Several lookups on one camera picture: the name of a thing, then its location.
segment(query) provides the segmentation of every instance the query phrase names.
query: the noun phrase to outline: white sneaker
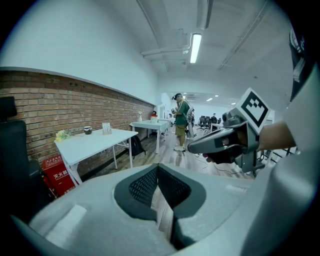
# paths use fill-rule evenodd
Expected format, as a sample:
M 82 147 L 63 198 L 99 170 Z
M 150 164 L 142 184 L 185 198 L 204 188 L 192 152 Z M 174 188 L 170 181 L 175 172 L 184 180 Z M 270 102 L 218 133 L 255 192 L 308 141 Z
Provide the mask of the white sneaker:
M 185 149 L 182 146 L 175 146 L 174 150 L 175 151 L 184 151 Z

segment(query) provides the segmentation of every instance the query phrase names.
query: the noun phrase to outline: fire extinguisher box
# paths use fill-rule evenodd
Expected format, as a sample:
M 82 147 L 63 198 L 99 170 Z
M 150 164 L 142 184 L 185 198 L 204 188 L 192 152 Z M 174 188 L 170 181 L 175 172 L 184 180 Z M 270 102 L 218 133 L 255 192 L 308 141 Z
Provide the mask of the fire extinguisher box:
M 42 169 L 60 197 L 76 187 L 69 176 L 61 155 L 44 160 Z

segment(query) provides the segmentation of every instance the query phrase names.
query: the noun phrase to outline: white table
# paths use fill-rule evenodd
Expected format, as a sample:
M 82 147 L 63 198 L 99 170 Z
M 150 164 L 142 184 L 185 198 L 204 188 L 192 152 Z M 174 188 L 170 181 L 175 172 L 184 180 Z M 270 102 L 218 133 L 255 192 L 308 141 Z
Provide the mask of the white table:
M 167 121 L 151 122 L 151 120 L 144 120 L 142 122 L 132 122 L 130 123 L 130 125 L 132 126 L 132 131 L 135 131 L 135 127 L 148 129 L 147 131 L 148 138 L 150 136 L 150 129 L 156 130 L 155 153 L 159 154 L 160 133 L 166 131 L 168 127 L 168 122 Z
M 55 142 L 58 148 L 66 170 L 68 171 L 73 183 L 78 186 L 82 184 L 82 180 L 77 172 L 78 164 L 80 161 L 87 159 L 103 150 L 112 147 L 113 160 L 115 168 L 117 169 L 115 145 L 129 148 L 130 168 L 132 165 L 131 153 L 131 137 L 137 135 L 135 131 L 111 129 L 112 134 L 103 135 L 102 129 L 94 130 L 91 134 L 84 133 L 72 136 L 61 142 Z M 129 146 L 123 141 L 129 139 Z
M 164 119 L 158 119 L 159 121 L 166 121 L 168 122 L 168 126 L 170 127 L 171 126 L 171 123 L 174 123 L 173 122 L 173 118 L 164 118 Z

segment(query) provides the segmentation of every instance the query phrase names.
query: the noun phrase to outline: hand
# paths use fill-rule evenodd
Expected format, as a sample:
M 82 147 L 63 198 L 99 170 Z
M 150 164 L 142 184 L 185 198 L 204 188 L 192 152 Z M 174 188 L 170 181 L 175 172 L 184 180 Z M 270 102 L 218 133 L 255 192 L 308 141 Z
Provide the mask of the hand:
M 245 132 L 237 131 L 236 134 L 237 134 L 237 137 L 239 139 L 240 144 L 243 144 L 243 145 L 248 144 L 248 138 L 247 138 L 247 134 Z M 222 143 L 223 143 L 223 145 L 229 145 L 229 139 L 227 137 L 222 138 Z M 213 160 L 210 157 L 208 157 L 207 154 L 202 154 L 202 155 L 204 158 L 206 158 L 206 161 L 208 163 L 213 162 Z

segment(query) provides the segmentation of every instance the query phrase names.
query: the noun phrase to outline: ceiling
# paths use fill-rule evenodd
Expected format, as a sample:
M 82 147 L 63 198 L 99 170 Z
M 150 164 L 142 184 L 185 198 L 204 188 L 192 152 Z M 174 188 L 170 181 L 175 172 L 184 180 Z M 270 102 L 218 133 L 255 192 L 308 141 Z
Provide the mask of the ceiling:
M 254 78 L 289 103 L 291 25 L 272 0 L 213 0 L 206 29 L 199 24 L 208 13 L 203 11 L 204 2 L 210 0 L 96 1 L 113 6 L 158 74 L 201 72 L 223 74 L 226 80 Z M 202 34 L 195 64 L 190 64 L 192 33 Z
M 225 96 L 216 97 L 215 94 L 210 93 L 193 93 L 193 92 L 181 92 L 183 96 L 185 96 L 185 99 L 190 102 L 192 105 L 193 103 L 202 103 L 202 104 L 208 104 L 212 106 L 224 106 L 224 107 L 231 107 L 232 103 L 236 103 L 239 99 L 236 98 L 230 98 Z

